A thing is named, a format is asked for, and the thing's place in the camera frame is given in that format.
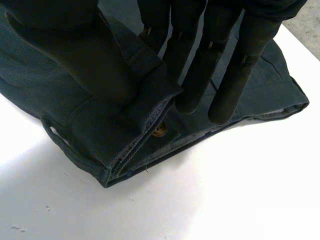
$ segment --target brass button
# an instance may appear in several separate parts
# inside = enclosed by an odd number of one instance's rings
[[[162,121],[159,126],[153,131],[152,136],[157,138],[162,138],[168,133],[167,125],[164,121]]]

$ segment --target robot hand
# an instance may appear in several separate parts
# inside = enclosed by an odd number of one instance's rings
[[[137,0],[144,31],[140,38],[156,53],[168,35],[163,60],[168,73],[179,79],[194,44],[198,22],[204,12],[200,45],[183,81],[183,93],[176,98],[181,113],[193,113],[223,54],[231,30],[241,12],[245,14],[239,40],[222,82],[208,111],[210,121],[227,124],[237,107],[250,74],[265,46],[277,34],[283,20],[296,16],[307,0]]]
[[[98,0],[0,0],[13,29],[86,91],[119,106],[137,94],[136,78],[97,8]]]

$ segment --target cotton twill fabric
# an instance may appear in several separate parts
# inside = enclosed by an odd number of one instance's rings
[[[191,115],[178,113],[173,101],[181,88],[167,76],[165,64],[136,36],[143,29],[136,0],[126,0],[125,4],[102,0],[99,6],[105,15],[117,19],[107,18],[124,56],[139,76],[139,92],[134,102],[120,109],[88,94],[62,67],[24,43],[8,25],[2,8],[0,92],[25,112],[41,119],[46,132],[65,155],[105,188],[244,119],[279,120],[309,104],[290,77],[281,50],[272,41],[257,63],[232,121],[218,127],[208,120],[208,108],[237,42],[237,24],[198,109]],[[201,34],[181,79],[186,76],[200,39]],[[151,136],[163,119],[168,127],[167,135]]]

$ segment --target white surface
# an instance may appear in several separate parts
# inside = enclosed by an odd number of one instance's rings
[[[320,62],[283,26],[275,40],[306,110],[233,127],[107,189],[0,96],[0,239],[319,240]]]

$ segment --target gray floor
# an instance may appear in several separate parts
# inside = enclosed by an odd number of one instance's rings
[[[320,60],[320,0],[308,0],[295,18],[283,24]]]

